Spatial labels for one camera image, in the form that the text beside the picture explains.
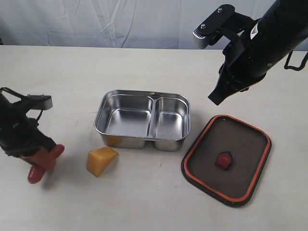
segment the yellow cheese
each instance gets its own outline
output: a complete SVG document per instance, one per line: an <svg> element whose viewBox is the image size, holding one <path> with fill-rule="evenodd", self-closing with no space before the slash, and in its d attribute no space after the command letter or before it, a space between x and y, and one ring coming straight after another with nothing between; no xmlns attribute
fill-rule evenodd
<svg viewBox="0 0 308 231"><path fill-rule="evenodd" d="M117 155L118 152L109 147L92 150L88 154L87 170L99 177Z"/></svg>

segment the brown lid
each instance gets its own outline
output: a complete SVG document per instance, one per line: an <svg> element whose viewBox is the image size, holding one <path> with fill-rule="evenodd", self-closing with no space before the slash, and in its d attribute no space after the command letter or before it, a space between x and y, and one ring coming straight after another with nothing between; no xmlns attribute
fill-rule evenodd
<svg viewBox="0 0 308 231"><path fill-rule="evenodd" d="M185 178L229 206L246 204L270 152L268 135L228 115L213 117L182 161Z"/></svg>

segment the metal container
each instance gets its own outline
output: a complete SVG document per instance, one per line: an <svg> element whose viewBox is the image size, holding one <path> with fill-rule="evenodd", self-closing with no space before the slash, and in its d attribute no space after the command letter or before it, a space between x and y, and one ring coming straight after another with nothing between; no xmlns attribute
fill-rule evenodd
<svg viewBox="0 0 308 231"><path fill-rule="evenodd" d="M94 126L110 147L140 149L153 141L158 150L176 151L190 133L190 104L179 94L114 90L104 96Z"/></svg>

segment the table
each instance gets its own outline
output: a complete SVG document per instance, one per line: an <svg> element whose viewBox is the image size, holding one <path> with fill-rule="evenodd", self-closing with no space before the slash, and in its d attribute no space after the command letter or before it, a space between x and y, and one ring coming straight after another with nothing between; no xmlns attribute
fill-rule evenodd
<svg viewBox="0 0 308 231"><path fill-rule="evenodd" d="M245 93L215 106L207 96L223 62L221 51L0 46L1 86L49 94L53 108L39 129L65 153L36 184L29 165L0 153L1 230L306 230L308 225L308 68L284 61ZM295 52L299 64L303 52ZM177 152L152 146L117 149L119 158L99 177L87 154L103 147L93 121L105 93L115 89L185 95L192 130ZM230 208L189 184L181 161L212 116L229 114L264 130L273 147L253 198Z"/></svg>

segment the orange rubber seal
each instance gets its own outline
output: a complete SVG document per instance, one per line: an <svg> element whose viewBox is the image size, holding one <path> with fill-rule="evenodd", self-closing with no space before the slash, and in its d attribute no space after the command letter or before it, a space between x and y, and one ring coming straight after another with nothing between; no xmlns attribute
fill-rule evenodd
<svg viewBox="0 0 308 231"><path fill-rule="evenodd" d="M266 140L267 140L267 145L264 149L264 153L262 154L262 157L259 161L259 164L257 166L257 169L252 177L252 180L251 180L251 183L248 187L248 190L246 192L246 194L242 197L239 197L239 198L232 198L232 197L229 197L225 194L223 194L222 192L210 187L209 185L207 185L206 183L204 183L203 181L201 181L200 179L198 179L196 176L194 176L188 169L188 160L190 159L190 157L192 156L192 154L194 153L194 151L196 150L196 148L198 147L199 143L202 141L202 138L205 136L206 132L209 130L209 128L211 127L211 125L215 122L215 120L217 118L220 118L220 117L228 117L228 118L231 118L235 121L238 121L246 126L249 126L250 128L253 128L259 132L261 132ZM193 184L194 186L196 186L197 188L201 189L202 191L204 191L205 193L211 195L212 197L214 197L215 199L221 201L222 203L226 204L226 205L229 205L229 206L241 206L241 205L244 205L246 204L249 199L251 198L252 196L252 193L255 189L255 186L257 184L257 181L260 177L260 174L263 170L263 167L264 167L264 164L267 160L267 157L268 157L268 154L270 152L270 149L271 149L271 140L269 138L269 136L263 132L262 130L250 125L250 124L247 124L237 118L234 118L232 116L229 116L229 115L217 115L215 117L213 117L209 122L208 124L205 126L205 128L203 129L203 131L201 132L201 134L199 135L199 137L197 138L197 140L195 141L195 143L191 146L190 150L187 152L187 154L185 155L185 157L183 158L183 161L182 161L182 173L184 175L184 177L186 178L186 180L188 180L191 184Z"/></svg>

